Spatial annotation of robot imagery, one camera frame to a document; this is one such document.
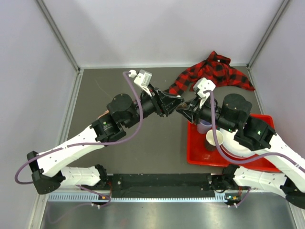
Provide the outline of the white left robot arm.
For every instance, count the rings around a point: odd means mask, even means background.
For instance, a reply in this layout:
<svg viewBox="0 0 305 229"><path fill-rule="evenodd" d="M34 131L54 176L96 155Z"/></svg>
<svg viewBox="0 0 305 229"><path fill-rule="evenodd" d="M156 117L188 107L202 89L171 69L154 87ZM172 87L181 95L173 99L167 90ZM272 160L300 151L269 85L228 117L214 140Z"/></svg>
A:
<svg viewBox="0 0 305 229"><path fill-rule="evenodd" d="M92 167L70 167L69 164L126 136L125 128L139 123L141 119L156 113L169 116L184 99L158 88L141 92L139 100L128 94L118 94L107 105L106 114L92 122L82 132L54 149L27 154L32 171L32 181L41 195L60 187L82 186L90 190L101 190L109 182L106 169L101 165Z"/></svg>

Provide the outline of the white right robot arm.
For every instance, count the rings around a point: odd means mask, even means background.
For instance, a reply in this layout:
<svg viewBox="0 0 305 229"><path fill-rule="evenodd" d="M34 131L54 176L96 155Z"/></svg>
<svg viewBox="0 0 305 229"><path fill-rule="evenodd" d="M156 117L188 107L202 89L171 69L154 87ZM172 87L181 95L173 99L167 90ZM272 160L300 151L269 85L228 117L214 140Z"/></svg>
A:
<svg viewBox="0 0 305 229"><path fill-rule="evenodd" d="M299 208L305 207L305 159L291 149L280 135L261 119L251 116L252 104L239 94L229 94L222 107L215 103L213 93L208 99L195 98L178 106L176 111L189 122L200 119L212 124L213 133L220 128L230 133L229 144L237 142L256 156L234 161L217 146L218 152L231 163L232 172L222 177L223 185L232 189L252 187L275 193ZM259 172L243 165L266 158L279 173Z"/></svg>

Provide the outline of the glitter nail polish bottle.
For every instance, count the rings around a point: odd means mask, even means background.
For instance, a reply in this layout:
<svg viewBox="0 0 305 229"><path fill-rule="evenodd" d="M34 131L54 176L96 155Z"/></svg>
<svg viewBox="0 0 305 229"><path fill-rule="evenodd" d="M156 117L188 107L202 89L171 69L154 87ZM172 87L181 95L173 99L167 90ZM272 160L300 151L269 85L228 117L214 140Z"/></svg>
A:
<svg viewBox="0 0 305 229"><path fill-rule="evenodd" d="M185 102L181 103L177 108L186 108L187 104Z"/></svg>

